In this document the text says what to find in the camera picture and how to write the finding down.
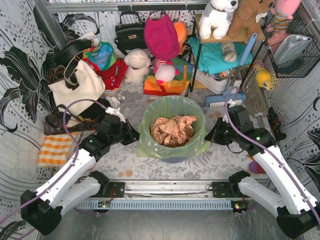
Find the green plastic trash bag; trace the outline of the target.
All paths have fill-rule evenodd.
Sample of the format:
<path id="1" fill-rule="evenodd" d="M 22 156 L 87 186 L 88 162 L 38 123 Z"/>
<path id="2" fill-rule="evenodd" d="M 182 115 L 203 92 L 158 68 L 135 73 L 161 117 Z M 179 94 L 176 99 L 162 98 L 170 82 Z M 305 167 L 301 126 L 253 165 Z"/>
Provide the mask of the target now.
<path id="1" fill-rule="evenodd" d="M 164 96 L 145 110 L 138 127 L 138 157 L 153 159 L 192 158 L 205 152 L 206 116 L 192 99 Z"/>

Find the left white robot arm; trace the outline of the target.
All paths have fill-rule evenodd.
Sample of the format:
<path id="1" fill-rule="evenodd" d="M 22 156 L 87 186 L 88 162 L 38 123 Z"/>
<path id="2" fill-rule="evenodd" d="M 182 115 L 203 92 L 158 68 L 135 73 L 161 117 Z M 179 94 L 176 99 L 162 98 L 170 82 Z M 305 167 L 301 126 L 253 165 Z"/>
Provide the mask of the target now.
<path id="1" fill-rule="evenodd" d="M 71 159 L 35 191 L 26 190 L 20 197 L 21 217 L 42 235 L 50 234 L 62 217 L 91 196 L 113 193 L 110 179 L 100 171 L 77 180 L 94 167 L 112 145 L 124 146 L 139 140 L 140 134 L 119 114 L 106 115 L 96 131 L 85 137 Z"/>

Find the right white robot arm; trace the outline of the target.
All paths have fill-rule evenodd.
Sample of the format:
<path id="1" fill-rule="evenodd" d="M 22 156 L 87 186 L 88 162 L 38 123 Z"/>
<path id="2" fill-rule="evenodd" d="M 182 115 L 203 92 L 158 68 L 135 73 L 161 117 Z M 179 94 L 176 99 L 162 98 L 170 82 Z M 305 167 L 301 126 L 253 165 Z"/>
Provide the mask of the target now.
<path id="1" fill-rule="evenodd" d="M 266 172 L 277 192 L 257 182 L 241 170 L 227 182 L 212 184 L 216 198 L 250 197 L 268 210 L 280 229 L 296 239 L 320 224 L 320 202 L 302 185 L 284 159 L 275 139 L 265 128 L 255 128 L 242 105 L 229 105 L 225 116 L 217 119 L 205 137 L 212 143 L 228 146 L 237 143 Z"/>

